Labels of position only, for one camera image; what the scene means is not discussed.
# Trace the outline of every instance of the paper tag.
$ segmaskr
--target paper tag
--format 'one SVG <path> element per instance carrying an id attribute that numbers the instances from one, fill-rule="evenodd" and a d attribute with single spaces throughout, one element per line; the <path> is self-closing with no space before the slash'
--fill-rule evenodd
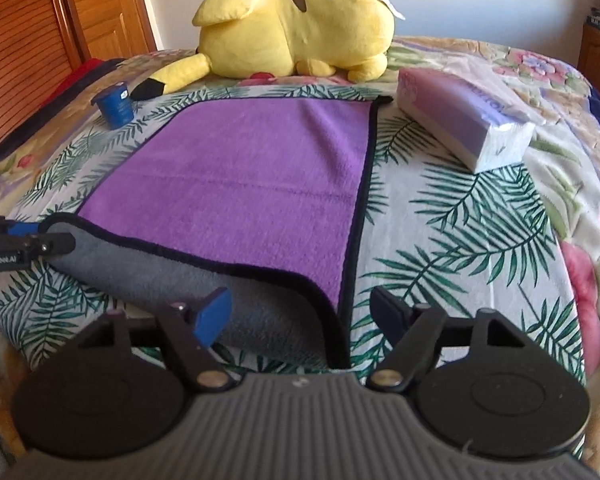
<path id="1" fill-rule="evenodd" d="M 387 7 L 389 7 L 389 10 L 396 18 L 398 18 L 399 20 L 406 20 L 404 15 L 401 12 L 398 12 L 398 9 L 396 9 L 389 0 L 380 0 L 380 1 L 382 3 L 384 3 Z"/>

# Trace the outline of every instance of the jar lid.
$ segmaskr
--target jar lid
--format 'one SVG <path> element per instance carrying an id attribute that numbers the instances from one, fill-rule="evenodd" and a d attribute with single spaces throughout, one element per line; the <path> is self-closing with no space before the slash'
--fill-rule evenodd
<path id="1" fill-rule="evenodd" d="M 108 97 L 113 93 L 120 92 L 123 89 L 126 90 L 125 82 L 115 83 L 111 86 L 107 86 L 105 89 L 100 90 L 96 95 L 93 96 L 91 99 L 91 104 L 94 105 L 105 97 Z"/>

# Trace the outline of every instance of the metal screw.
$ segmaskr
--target metal screw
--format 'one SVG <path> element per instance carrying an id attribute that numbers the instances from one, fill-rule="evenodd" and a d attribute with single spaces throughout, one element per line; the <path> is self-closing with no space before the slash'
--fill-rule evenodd
<path id="1" fill-rule="evenodd" d="M 383 388 L 393 388 L 399 386 L 404 377 L 396 370 L 378 370 L 371 375 L 371 381 L 376 386 L 382 386 Z"/>
<path id="2" fill-rule="evenodd" d="M 228 384 L 229 376 L 220 370 L 206 370 L 198 374 L 196 381 L 205 388 L 222 388 Z"/>

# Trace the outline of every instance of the louvered closet door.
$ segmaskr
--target louvered closet door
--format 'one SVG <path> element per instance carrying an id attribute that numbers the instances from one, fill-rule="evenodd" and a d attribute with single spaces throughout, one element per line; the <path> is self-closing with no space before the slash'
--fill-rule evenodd
<path id="1" fill-rule="evenodd" d="M 0 0 L 0 140 L 71 72 L 52 0 Z"/>

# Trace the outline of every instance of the black circular pad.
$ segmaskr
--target black circular pad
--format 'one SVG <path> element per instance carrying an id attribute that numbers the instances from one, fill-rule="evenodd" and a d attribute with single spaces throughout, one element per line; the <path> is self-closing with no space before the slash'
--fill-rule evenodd
<path id="1" fill-rule="evenodd" d="M 427 374 L 416 387 L 420 415 L 453 446 L 500 460 L 551 456 L 577 443 L 589 416 L 587 393 L 551 359 L 497 348 Z"/>
<path id="2" fill-rule="evenodd" d="M 13 419 L 23 441 L 77 460 L 147 446 L 176 423 L 185 401 L 167 370 L 129 351 L 88 348 L 56 354 L 16 391 Z"/>

